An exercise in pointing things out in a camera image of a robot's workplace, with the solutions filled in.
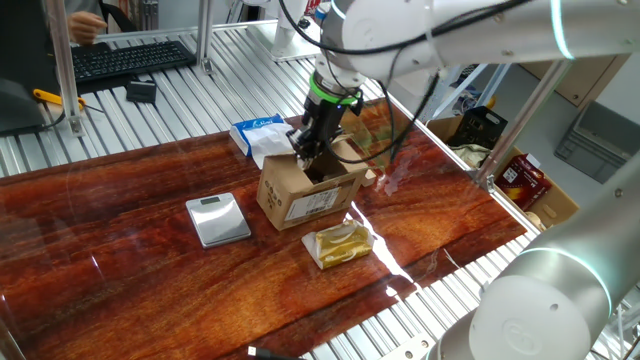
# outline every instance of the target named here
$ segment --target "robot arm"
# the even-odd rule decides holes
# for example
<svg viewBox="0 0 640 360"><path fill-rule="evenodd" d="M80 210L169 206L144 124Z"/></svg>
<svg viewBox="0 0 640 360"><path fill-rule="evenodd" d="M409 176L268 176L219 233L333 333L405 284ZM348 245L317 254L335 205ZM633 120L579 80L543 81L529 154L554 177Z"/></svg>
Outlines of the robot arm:
<svg viewBox="0 0 640 360"><path fill-rule="evenodd" d="M302 166L339 132L366 77L454 64L511 63L638 51L637 0L534 0L479 23L438 33L496 0L333 0L322 43L371 49L427 34L427 41L371 55L316 59L304 126L290 134ZM613 309L640 279L640 154L594 205L539 236L484 293L480 306L438 341L428 360L584 359Z"/></svg>
<svg viewBox="0 0 640 360"><path fill-rule="evenodd" d="M419 69L456 64L574 59L640 49L637 0L534 0L464 24L466 18L504 3L333 0L323 20L322 44L363 50L425 34L426 41L371 55L325 51L318 56L304 126L290 134L300 164L308 166L325 150L326 138L331 141L340 133L345 105L354 101L366 78L388 82ZM461 14L468 16L456 18Z"/></svg>

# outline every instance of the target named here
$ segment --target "cable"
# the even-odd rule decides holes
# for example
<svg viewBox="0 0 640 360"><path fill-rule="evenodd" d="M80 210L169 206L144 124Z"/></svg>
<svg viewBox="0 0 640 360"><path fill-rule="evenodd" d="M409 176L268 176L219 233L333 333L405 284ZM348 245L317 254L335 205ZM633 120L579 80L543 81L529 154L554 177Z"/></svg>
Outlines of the cable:
<svg viewBox="0 0 640 360"><path fill-rule="evenodd" d="M284 13L284 16L287 18L287 21L289 21L289 23L291 24L293 29L298 33L298 35L300 35L303 39L307 40L312 45L315 45L315 46L317 46L317 47L319 47L321 49L332 51L332 52L335 52L335 53L338 53L338 54L345 54L345 55L379 54L379 53L382 53L382 52L387 52L387 51L399 49L399 48L402 48L402 47L405 47L405 46L414 45L414 44L417 44L417 43L420 43L422 41L426 41L427 40L427 35L420 35L420 36L417 36L417 37L415 37L413 39L406 40L406 41L403 41L403 42L400 42L400 43L397 43L397 44L382 46L382 47L374 48L374 49L362 49L362 50L349 50L349 49L342 49L342 48L338 48L338 47L335 47L335 46L326 45L326 44L323 44L321 42L313 40L302 29L300 29L300 27L298 26L298 23L293 20L293 18L291 17L291 14L289 13L289 10L287 10L286 5L284 4L284 0L279 0L279 1L280 1L280 8L282 9L282 12Z"/></svg>
<svg viewBox="0 0 640 360"><path fill-rule="evenodd" d="M599 358L601 358L601 359L610 360L608 357L606 357L606 356L604 356L604 355L600 354L599 352L597 352L597 351L595 351L595 350L593 350L593 349L589 350L589 352L591 352L592 354L597 355L597 356L598 356Z"/></svg>
<svg viewBox="0 0 640 360"><path fill-rule="evenodd" d="M231 6L229 6L229 13L227 14L227 20L225 21L225 24L228 24L229 20L231 20L231 13L233 12L233 7L236 6L236 1L238 0L233 0Z"/></svg>
<svg viewBox="0 0 640 360"><path fill-rule="evenodd" d="M633 350L636 349L636 346L638 346L638 341L640 341L640 336L637 337L634 341L633 344L631 344L631 349L629 349L629 351L627 351L626 354L624 354L624 356L620 359L620 360L627 360L629 359L629 357L631 356L631 354L633 353Z"/></svg>
<svg viewBox="0 0 640 360"><path fill-rule="evenodd" d="M322 25L324 25L324 19L322 19L320 21L320 31L322 31ZM333 72L333 67L331 66L331 61L329 60L329 54L327 53L327 50L325 50L323 48L320 48L320 51L324 55L325 59L327 59L327 67L329 68L329 72L331 73L331 76L333 77L333 80L336 82L336 84L338 84L338 86L340 86L342 88L342 90L344 90L344 92L348 93L349 95L353 96L354 98L357 98L357 94L355 92L352 92L351 90L347 89L338 80L338 77Z"/></svg>
<svg viewBox="0 0 640 360"><path fill-rule="evenodd" d="M400 58L400 54L402 54L402 51L404 51L404 49L406 49L407 47L402 47L400 48L400 50L398 50L398 53L396 54L396 56L393 57L393 61L391 62L391 68L389 69L389 76L387 77L387 86L391 86L391 79L393 79L393 72L396 69L396 63L398 62L398 59ZM384 96L387 100L387 106L389 107L389 116L390 116L390 120L391 120L391 140L395 140L395 129L394 129L394 119L393 119L393 107L391 106L391 100L389 100L389 94L386 92L385 88L382 88L382 91L384 93ZM402 142L396 146L395 148L391 149L391 158L390 161L393 162L393 160L395 160L396 155L398 155L398 152L400 151L400 146L402 145Z"/></svg>
<svg viewBox="0 0 640 360"><path fill-rule="evenodd" d="M441 25L438 25L437 27L433 28L431 30L431 35L432 37L437 37L437 36L441 36L444 34L447 34L451 31L463 28L465 26L469 26L472 24L475 24L479 21L488 19L494 15L497 15L499 13L502 13L504 11L510 10L516 6L525 4L529 1L533 1L533 0L508 0L505 1L503 3L500 4L496 4L496 5L492 5L492 6L487 6L484 8L480 8L480 9L476 9L476 10L472 10L469 12L466 12L462 15L458 15L446 22L444 22ZM326 45L323 44L321 42L315 41L314 39L312 39L309 35L307 35L302 29L300 29L300 27L298 26L298 23L293 20L293 17L291 17L291 14L289 13L289 10L287 9L286 5L284 4L284 0L279 0L280 3L280 8L282 9L282 12L284 13L284 16L287 18L287 21L289 21L289 23L291 24L291 26L293 27L293 29L298 33L298 35L300 35L303 39L305 39L306 41L308 41L309 43L311 43L312 45L315 45L321 49L324 50L328 50L328 51L332 51L338 54L345 54L345 55L372 55L372 54L379 54L379 53L383 53L383 52L387 52L387 51L392 51L392 50L396 50L396 49L402 49L404 47L407 46L411 46L411 45L415 45L418 43L421 43L423 41L427 41L427 35L423 34L423 35L419 35L416 36L413 39L409 39L409 40L405 40L396 44L391 44L391 45L387 45L387 46L382 46L382 47L378 47L378 48L373 48L373 49L359 49L359 50L355 50L355 49L343 49L343 48L339 48L339 47L335 47L335 46L330 46L330 45ZM476 13L480 13L479 15L473 16L473 17L469 17L470 15L476 14Z"/></svg>
<svg viewBox="0 0 640 360"><path fill-rule="evenodd" d="M626 353L624 349L624 330L622 329L622 305L618 304L618 337L620 339L620 360L622 360L622 356Z"/></svg>
<svg viewBox="0 0 640 360"><path fill-rule="evenodd" d="M62 122L62 120L64 120L64 110L62 110L62 113L60 114L60 116L56 119L56 121L52 122L49 125L42 125L40 127L38 127L37 131L44 131L47 129L51 129L52 127L60 124Z"/></svg>
<svg viewBox="0 0 640 360"><path fill-rule="evenodd" d="M389 109L389 122L391 123L391 141L396 139L396 120L393 118L393 105L391 104L391 98L389 98L389 91L387 91L387 87L384 86L382 81L378 81L378 85L382 89L382 93L384 94L384 99L387 102L387 108Z"/></svg>
<svg viewBox="0 0 640 360"><path fill-rule="evenodd" d="M533 0L509 0L496 5L468 11L431 29L431 36L437 37L447 34L449 32L461 29L465 26L469 26L482 20L486 20L507 10L511 10L517 6L524 5L530 1ZM469 17L470 15L476 14L478 12L480 12L479 15Z"/></svg>
<svg viewBox="0 0 640 360"><path fill-rule="evenodd" d="M384 154L385 152L389 151L391 148L393 148L394 146L397 146L398 144L402 144L402 142L404 142L404 139L411 132L411 129L413 128L413 125L415 125L416 121L418 120L419 114L422 112L422 110L424 110L424 107L427 105L427 102L429 102L429 99L433 95L433 92L435 91L435 88L436 88L436 84L438 83L439 80L440 80L440 73L436 74L436 76L433 78L433 80L429 84L429 89L427 90L427 93L425 94L424 98L422 99L422 102L420 103L420 106L418 106L418 110L416 111L415 115L413 116L413 119L411 120L411 123L409 125L407 125L407 127L400 133L400 136L397 139L393 140L391 142L391 144L387 145L384 149L382 149L378 153L370 155L370 156L367 156L366 158L360 159L360 160L345 159L345 158L341 157L340 155L336 154L335 151L333 151L333 148L331 148L331 143L329 142L329 137L328 136L325 136L325 138L324 138L325 147L327 148L329 153L334 158L338 159L338 161L341 161L341 162L343 162L345 164L361 164L361 163L365 163L367 161L371 161L371 160L377 158L378 156ZM329 127L327 126L327 123L325 123L325 127L324 127L325 135L328 134L328 131L329 131Z"/></svg>

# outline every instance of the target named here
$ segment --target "silver kitchen scale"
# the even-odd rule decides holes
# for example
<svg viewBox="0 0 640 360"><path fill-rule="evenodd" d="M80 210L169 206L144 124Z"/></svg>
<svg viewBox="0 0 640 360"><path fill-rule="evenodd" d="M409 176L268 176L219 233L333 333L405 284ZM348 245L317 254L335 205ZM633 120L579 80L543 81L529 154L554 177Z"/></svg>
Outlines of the silver kitchen scale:
<svg viewBox="0 0 640 360"><path fill-rule="evenodd" d="M205 249L251 236L238 202L231 193L189 200L186 205Z"/></svg>

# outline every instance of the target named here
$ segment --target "keyboard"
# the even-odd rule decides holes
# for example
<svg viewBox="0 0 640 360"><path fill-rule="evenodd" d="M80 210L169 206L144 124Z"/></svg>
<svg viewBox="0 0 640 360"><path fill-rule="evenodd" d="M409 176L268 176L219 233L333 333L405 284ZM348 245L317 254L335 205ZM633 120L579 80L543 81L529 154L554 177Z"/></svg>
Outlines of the keyboard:
<svg viewBox="0 0 640 360"><path fill-rule="evenodd" d="M165 41L117 50L72 51L76 83L126 74L138 74L175 66L192 65L196 57L179 41Z"/></svg>

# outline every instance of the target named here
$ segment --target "gold foil package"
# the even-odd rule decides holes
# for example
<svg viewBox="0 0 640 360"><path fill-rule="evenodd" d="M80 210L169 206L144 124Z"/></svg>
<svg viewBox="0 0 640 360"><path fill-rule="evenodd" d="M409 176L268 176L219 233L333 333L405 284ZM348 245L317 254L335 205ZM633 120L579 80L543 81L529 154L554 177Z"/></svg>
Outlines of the gold foil package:
<svg viewBox="0 0 640 360"><path fill-rule="evenodd" d="M365 256L373 249L373 237L369 230L355 220L309 233L302 238L302 242L320 269Z"/></svg>

